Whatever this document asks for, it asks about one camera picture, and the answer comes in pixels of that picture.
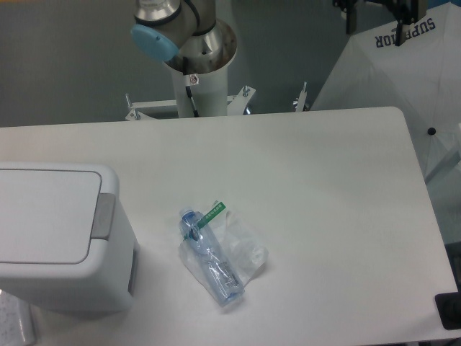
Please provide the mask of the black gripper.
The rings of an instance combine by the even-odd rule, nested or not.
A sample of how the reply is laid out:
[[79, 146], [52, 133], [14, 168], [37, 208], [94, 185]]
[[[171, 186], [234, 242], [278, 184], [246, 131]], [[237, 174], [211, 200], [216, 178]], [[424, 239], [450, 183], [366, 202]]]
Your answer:
[[[360, 1], [333, 0], [331, 3], [334, 7], [340, 8], [346, 14], [346, 34], [354, 34], [357, 30], [356, 7]], [[397, 21], [395, 29], [395, 46], [401, 46], [404, 44], [410, 26], [416, 23], [419, 20], [419, 17], [424, 17], [428, 10], [428, 1], [423, 0], [364, 0], [363, 3], [371, 6], [381, 6], [382, 8], [387, 9], [395, 17]]]

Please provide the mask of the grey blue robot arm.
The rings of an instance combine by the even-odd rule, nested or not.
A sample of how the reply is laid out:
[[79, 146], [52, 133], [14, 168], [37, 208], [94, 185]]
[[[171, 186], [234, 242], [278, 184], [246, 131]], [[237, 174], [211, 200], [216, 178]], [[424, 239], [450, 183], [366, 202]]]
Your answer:
[[[228, 65], [237, 50], [233, 30], [216, 16], [216, 1], [135, 1], [130, 34], [153, 60], [184, 75], [208, 74]], [[346, 18], [346, 34], [357, 28], [358, 1], [331, 1]], [[395, 45], [422, 19], [428, 1], [366, 1], [383, 5], [397, 22]]]

